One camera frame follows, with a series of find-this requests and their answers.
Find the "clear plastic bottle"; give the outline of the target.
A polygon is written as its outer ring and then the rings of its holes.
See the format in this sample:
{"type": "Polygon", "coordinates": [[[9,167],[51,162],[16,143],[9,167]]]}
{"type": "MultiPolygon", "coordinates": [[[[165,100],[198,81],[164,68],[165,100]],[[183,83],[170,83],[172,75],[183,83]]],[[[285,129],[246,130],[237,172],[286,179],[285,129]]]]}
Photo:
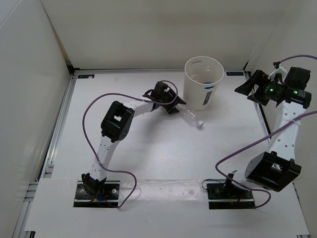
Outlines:
{"type": "Polygon", "coordinates": [[[196,128],[201,128],[204,125],[204,122],[190,109],[180,108],[180,113],[182,117],[187,121],[187,123],[196,128]]]}

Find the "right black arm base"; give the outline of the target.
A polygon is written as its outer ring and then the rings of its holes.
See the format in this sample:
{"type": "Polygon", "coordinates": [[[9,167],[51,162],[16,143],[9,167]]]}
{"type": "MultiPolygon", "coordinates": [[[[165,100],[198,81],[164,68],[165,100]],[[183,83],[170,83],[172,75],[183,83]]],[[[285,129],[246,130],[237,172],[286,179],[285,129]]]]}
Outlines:
{"type": "Polygon", "coordinates": [[[252,192],[231,182],[206,179],[202,181],[202,189],[208,194],[210,210],[255,209],[252,192]]]}

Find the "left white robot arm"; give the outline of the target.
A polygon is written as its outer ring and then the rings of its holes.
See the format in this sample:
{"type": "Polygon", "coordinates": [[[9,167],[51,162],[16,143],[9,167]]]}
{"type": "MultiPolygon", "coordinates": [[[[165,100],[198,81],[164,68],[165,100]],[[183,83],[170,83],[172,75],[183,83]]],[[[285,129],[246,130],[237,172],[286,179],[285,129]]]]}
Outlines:
{"type": "Polygon", "coordinates": [[[178,91],[171,89],[167,83],[165,80],[157,82],[154,89],[144,93],[142,99],[119,93],[106,93],[97,97],[85,110],[82,118],[82,128],[84,136],[95,155],[95,160],[89,171],[86,174],[82,174],[82,182],[85,191],[93,198],[99,198],[103,195],[107,172],[113,172],[108,166],[119,142],[127,136],[133,118],[150,113],[159,107],[163,107],[171,115],[179,112],[176,108],[178,104],[186,104],[178,96],[178,91]],[[112,102],[101,122],[100,146],[98,150],[95,150],[86,133],[85,117],[88,110],[97,100],[112,95],[127,97],[132,99],[132,101],[128,103],[112,102]]]}

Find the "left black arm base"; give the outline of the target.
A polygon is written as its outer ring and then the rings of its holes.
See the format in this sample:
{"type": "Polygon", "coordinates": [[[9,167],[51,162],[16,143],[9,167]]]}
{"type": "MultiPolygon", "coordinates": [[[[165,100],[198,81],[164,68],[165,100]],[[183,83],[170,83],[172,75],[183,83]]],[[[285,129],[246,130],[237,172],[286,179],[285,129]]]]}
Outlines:
{"type": "Polygon", "coordinates": [[[82,181],[77,182],[73,207],[116,208],[118,206],[120,181],[106,181],[95,195],[87,192],[82,181]]]}

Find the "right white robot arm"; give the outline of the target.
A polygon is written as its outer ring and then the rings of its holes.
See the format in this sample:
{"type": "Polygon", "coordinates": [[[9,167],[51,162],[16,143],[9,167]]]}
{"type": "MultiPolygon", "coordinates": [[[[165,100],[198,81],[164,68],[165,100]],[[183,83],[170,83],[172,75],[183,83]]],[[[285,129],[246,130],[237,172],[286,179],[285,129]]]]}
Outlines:
{"type": "Polygon", "coordinates": [[[295,163],[295,143],[300,120],[312,99],[305,90],[311,72],[300,67],[286,70],[280,66],[270,75],[261,70],[255,73],[235,92],[247,96],[253,102],[267,105],[276,102],[276,119],[274,131],[265,152],[253,158],[244,171],[233,171],[222,186],[223,194],[234,198],[240,190],[264,188],[281,191],[301,172],[301,166],[295,163]]]}

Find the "blue label water bottle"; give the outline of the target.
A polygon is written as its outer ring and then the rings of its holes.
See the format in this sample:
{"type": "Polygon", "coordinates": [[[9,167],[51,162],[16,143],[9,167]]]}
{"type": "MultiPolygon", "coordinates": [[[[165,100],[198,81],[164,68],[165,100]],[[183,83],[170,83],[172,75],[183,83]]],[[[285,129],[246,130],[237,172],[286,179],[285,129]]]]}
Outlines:
{"type": "Polygon", "coordinates": [[[204,89],[206,89],[206,90],[214,88],[214,83],[213,82],[209,82],[209,81],[208,82],[204,82],[204,85],[205,85],[204,89]]]}

